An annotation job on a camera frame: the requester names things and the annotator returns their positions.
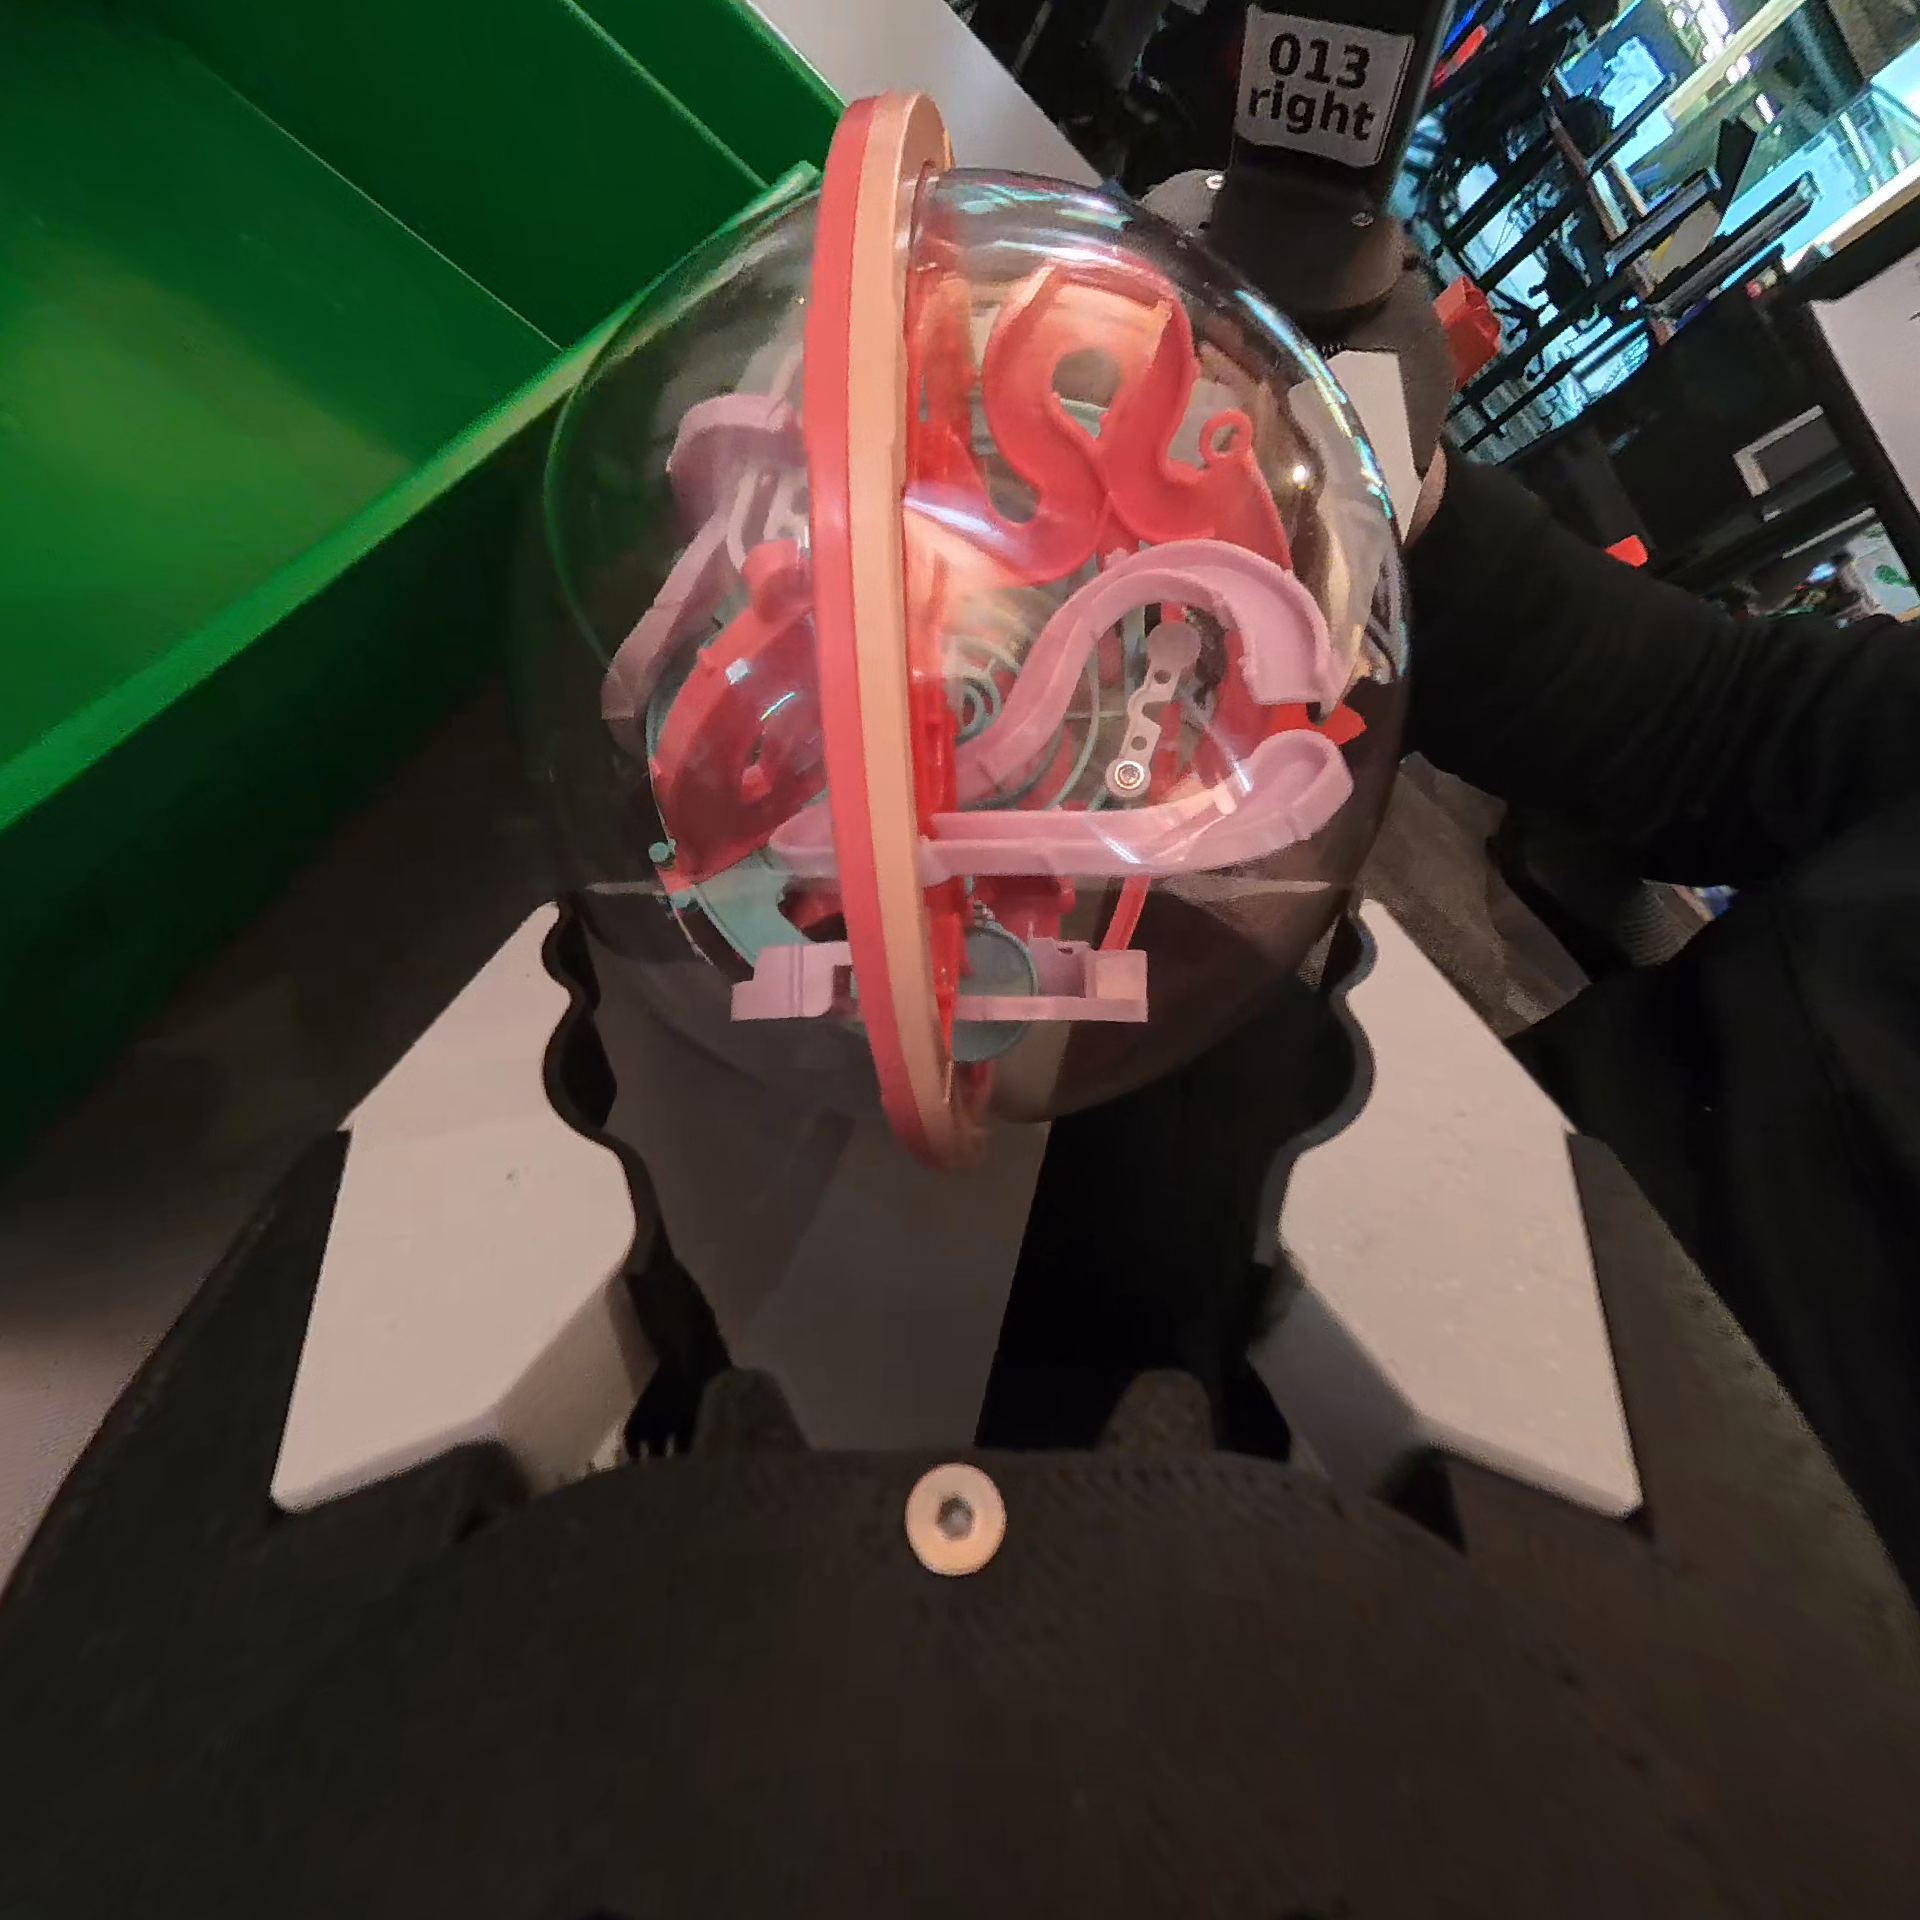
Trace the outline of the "person's right forearm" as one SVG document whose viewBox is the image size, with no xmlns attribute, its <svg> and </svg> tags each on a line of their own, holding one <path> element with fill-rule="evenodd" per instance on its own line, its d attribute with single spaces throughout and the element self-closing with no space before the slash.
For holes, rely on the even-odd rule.
<svg viewBox="0 0 1920 1920">
<path fill-rule="evenodd" d="M 1890 619 L 1737 620 L 1464 458 L 1404 578 L 1405 751 L 1647 879 L 1744 889 L 1915 802 L 1915 637 Z"/>
</svg>

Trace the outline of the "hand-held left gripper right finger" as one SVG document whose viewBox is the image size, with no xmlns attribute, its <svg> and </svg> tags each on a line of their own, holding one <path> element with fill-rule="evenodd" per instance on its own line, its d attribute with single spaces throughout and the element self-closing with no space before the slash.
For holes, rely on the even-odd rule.
<svg viewBox="0 0 1920 1920">
<path fill-rule="evenodd" d="M 1380 904 L 1348 930 L 1355 1076 L 1284 1168 L 1291 1287 L 1253 1371 L 1345 1494 L 1444 1457 L 1625 1521 L 1641 1481 L 1571 1130 Z"/>
</svg>

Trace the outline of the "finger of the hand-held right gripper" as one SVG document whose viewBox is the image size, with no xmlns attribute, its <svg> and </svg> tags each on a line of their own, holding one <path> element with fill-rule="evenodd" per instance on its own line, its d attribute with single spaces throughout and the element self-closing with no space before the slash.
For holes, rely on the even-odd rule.
<svg viewBox="0 0 1920 1920">
<path fill-rule="evenodd" d="M 1331 355 L 1327 370 L 1370 449 L 1387 503 L 1416 505 L 1424 492 L 1425 468 L 1414 445 L 1397 359 L 1383 351 L 1344 349 Z"/>
</svg>

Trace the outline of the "clear maze ball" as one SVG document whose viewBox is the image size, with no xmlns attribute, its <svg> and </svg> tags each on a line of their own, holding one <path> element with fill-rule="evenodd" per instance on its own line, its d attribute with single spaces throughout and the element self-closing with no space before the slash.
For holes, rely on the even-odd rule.
<svg viewBox="0 0 1920 1920">
<path fill-rule="evenodd" d="M 1389 483 L 1198 212 L 955 164 L 927 95 L 661 272 L 555 416 L 514 635 L 561 886 L 731 1072 L 929 1166 L 1310 948 L 1405 707 Z"/>
</svg>

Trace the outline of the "green plastic bin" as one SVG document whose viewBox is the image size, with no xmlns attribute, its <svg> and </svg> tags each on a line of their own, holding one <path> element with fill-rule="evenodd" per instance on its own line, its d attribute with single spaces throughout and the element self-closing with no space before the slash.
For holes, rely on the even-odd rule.
<svg viewBox="0 0 1920 1920">
<path fill-rule="evenodd" d="M 495 652 L 551 413 L 839 98 L 754 5 L 3 5 L 2 1144 Z"/>
</svg>

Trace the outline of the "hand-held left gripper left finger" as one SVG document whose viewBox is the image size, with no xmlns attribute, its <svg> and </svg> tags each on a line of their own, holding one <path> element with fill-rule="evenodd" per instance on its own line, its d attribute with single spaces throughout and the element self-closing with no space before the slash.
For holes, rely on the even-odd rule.
<svg viewBox="0 0 1920 1920">
<path fill-rule="evenodd" d="M 347 1112 L 269 1476 L 285 1515 L 470 1445 L 538 1494 L 626 1453 L 656 1371 L 622 1275 L 640 1220 L 548 1088 L 561 927 L 533 910 Z"/>
</svg>

